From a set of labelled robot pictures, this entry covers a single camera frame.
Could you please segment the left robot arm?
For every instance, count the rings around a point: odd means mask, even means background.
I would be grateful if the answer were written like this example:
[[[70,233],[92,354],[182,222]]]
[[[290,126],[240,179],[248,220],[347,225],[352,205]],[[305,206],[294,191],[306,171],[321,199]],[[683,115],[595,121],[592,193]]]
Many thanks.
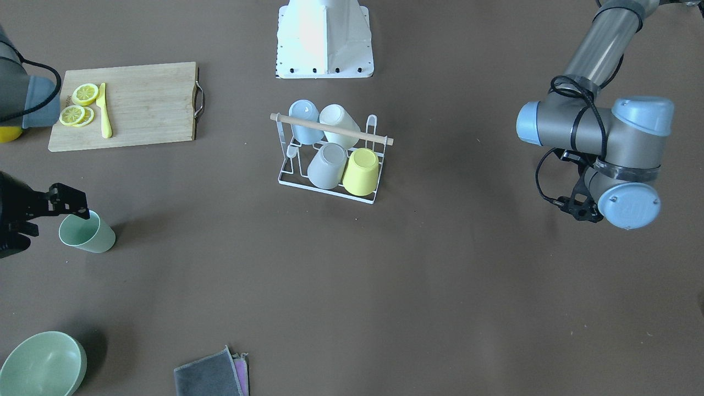
[[[652,96],[621,97],[611,108],[598,94],[623,65],[624,52],[648,16],[664,1],[598,1],[597,13],[563,74],[549,83],[543,101],[518,113],[518,138],[548,148],[548,155],[577,166],[570,195],[544,201],[577,221],[643,228],[661,212],[654,182],[671,134],[674,103]]]

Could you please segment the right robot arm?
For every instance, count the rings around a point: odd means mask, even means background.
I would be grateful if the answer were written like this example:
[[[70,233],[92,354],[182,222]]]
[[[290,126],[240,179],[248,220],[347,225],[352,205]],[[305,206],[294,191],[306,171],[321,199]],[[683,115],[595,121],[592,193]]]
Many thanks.
[[[23,131],[53,125],[60,113],[61,76],[50,66],[22,56],[4,30],[1,40],[2,127]],[[38,236],[32,219],[61,214],[90,218],[83,191],[62,183],[35,191],[6,172],[1,173],[1,203],[2,258],[27,250],[30,237]]]

